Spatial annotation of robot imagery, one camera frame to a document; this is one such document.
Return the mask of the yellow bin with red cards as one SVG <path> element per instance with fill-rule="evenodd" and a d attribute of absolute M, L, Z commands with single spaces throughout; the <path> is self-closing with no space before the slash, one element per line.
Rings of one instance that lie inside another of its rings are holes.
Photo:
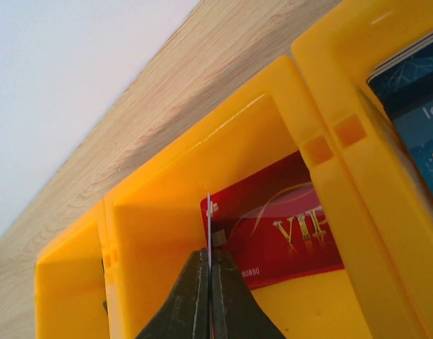
<path fill-rule="evenodd" d="M 198 203 L 300 151 L 344 269 L 263 287 L 256 296 L 298 338 L 379 338 L 383 267 L 372 221 L 288 56 L 256 74 L 105 196 L 109 330 L 132 338 L 160 308 L 184 260 L 204 243 Z"/>

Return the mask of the red card stack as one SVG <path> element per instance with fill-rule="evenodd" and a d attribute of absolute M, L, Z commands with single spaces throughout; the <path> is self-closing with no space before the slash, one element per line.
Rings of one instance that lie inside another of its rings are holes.
<path fill-rule="evenodd" d="M 206 239 L 207 198 L 200 202 Z M 211 195 L 214 249 L 252 289 L 344 267 L 300 152 Z"/>

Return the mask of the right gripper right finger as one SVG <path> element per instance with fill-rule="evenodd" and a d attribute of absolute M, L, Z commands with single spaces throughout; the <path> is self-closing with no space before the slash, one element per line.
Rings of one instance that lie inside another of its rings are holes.
<path fill-rule="evenodd" d="M 255 300 L 227 251 L 212 255 L 211 297 L 215 338 L 284 338 Z"/>

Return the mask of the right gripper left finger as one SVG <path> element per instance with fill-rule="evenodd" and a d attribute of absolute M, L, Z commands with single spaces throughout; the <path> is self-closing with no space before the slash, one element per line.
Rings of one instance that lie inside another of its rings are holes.
<path fill-rule="evenodd" d="M 194 251 L 160 310 L 138 338 L 209 338 L 208 250 Z"/>

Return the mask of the yellow bin with blue cards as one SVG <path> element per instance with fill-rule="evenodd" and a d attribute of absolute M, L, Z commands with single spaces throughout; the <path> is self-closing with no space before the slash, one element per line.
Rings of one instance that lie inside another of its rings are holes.
<path fill-rule="evenodd" d="M 292 43 L 361 203 L 336 236 L 375 338 L 433 338 L 433 199 L 367 85 L 431 32 L 433 1 L 343 1 Z"/>

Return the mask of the blue card stack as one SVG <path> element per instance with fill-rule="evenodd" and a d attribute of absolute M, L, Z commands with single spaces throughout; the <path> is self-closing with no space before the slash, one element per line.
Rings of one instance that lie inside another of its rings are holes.
<path fill-rule="evenodd" d="M 433 32 L 376 67 L 367 85 L 433 198 Z"/>

